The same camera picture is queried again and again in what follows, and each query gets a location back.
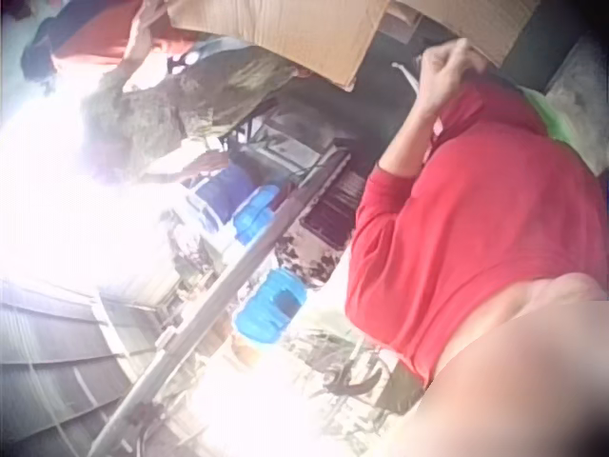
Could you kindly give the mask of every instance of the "blue container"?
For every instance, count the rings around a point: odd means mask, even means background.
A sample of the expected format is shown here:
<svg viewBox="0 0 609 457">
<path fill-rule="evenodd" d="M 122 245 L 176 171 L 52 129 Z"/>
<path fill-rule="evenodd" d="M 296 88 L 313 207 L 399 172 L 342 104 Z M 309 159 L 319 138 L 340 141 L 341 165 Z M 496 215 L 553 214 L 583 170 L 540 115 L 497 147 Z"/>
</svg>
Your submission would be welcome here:
<svg viewBox="0 0 609 457">
<path fill-rule="evenodd" d="M 274 269 L 237 314 L 235 328 L 257 343 L 276 343 L 305 300 L 301 280 L 286 269 Z"/>
<path fill-rule="evenodd" d="M 255 189 L 247 172 L 231 164 L 211 177 L 196 193 L 225 224 Z"/>
<path fill-rule="evenodd" d="M 242 245 L 247 245 L 271 223 L 273 211 L 269 205 L 279 192 L 280 189 L 277 186 L 262 186 L 258 188 L 247 205 L 235 214 L 233 219 L 233 225 L 237 230 L 235 238 Z"/>
</svg>

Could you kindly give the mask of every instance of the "bright light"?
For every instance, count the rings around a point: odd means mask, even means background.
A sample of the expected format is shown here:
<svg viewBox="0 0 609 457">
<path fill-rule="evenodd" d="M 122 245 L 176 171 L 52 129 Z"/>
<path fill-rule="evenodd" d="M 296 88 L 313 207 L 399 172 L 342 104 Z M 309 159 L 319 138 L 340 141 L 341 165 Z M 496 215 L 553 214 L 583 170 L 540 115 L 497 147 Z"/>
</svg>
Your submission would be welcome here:
<svg viewBox="0 0 609 457">
<path fill-rule="evenodd" d="M 170 187 L 109 189 L 75 168 L 79 100 L 26 105 L 0 132 L 0 272 L 94 288 L 154 255 Z"/>
<path fill-rule="evenodd" d="M 291 357 L 271 350 L 254 371 L 210 364 L 189 408 L 204 424 L 208 446 L 232 457 L 341 457 L 348 448 L 322 435 L 313 402 L 294 385 Z"/>
</svg>

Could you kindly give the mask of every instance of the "metal pole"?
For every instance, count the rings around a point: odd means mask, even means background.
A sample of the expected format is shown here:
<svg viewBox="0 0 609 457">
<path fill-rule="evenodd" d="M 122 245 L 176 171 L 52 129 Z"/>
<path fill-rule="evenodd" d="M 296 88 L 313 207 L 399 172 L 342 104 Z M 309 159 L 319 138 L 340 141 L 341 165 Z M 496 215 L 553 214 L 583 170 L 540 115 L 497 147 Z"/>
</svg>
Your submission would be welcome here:
<svg viewBox="0 0 609 457">
<path fill-rule="evenodd" d="M 168 379 L 182 365 L 190 352 L 199 344 L 207 331 L 225 310 L 237 290 L 250 278 L 277 240 L 294 223 L 315 194 L 324 187 L 333 173 L 341 166 L 347 154 L 334 153 L 324 165 L 314 170 L 305 183 L 287 198 L 275 214 L 265 232 L 247 249 L 242 259 L 222 273 L 214 285 L 202 297 L 197 312 L 183 322 L 167 345 L 160 349 L 146 371 L 135 382 L 125 400 L 110 417 L 97 436 L 88 457 L 107 457 L 124 438 L 125 430 L 132 422 L 134 411 L 154 399 Z"/>
</svg>

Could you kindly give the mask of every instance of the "cardboard box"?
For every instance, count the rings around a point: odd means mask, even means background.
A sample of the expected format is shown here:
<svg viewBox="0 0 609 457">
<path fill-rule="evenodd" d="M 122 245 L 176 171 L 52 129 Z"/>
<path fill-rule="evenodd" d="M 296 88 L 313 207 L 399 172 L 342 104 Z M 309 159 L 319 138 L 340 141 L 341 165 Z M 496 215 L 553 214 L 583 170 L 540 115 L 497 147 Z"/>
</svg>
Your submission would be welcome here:
<svg viewBox="0 0 609 457">
<path fill-rule="evenodd" d="M 441 23 L 500 66 L 541 0 L 398 0 Z"/>
<path fill-rule="evenodd" d="M 174 27 L 234 36 L 349 87 L 389 0 L 184 0 Z"/>
</svg>

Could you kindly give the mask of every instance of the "red sweatshirt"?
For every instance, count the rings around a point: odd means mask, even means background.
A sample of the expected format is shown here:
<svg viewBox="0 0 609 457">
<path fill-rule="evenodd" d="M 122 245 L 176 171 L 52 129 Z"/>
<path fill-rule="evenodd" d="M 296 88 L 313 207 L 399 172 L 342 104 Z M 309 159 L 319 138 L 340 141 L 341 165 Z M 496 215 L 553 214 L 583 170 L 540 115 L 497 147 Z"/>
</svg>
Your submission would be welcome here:
<svg viewBox="0 0 609 457">
<path fill-rule="evenodd" d="M 90 14 L 70 4 L 60 11 L 58 19 L 61 25 L 71 26 L 73 32 L 69 39 L 62 40 L 61 46 L 53 47 L 52 59 L 58 72 L 83 66 L 107 71 L 123 60 L 131 22 L 142 0 L 106 0 L 106 3 L 105 8 L 92 8 Z M 154 45 L 152 51 L 167 56 L 187 52 L 200 35 L 195 31 L 174 29 L 166 14 L 150 27 L 150 31 Z"/>
<path fill-rule="evenodd" d="M 457 327 L 503 288 L 572 272 L 607 286 L 599 183 L 524 99 L 472 84 L 441 118 L 416 180 L 368 179 L 346 303 L 426 385 Z"/>
</svg>

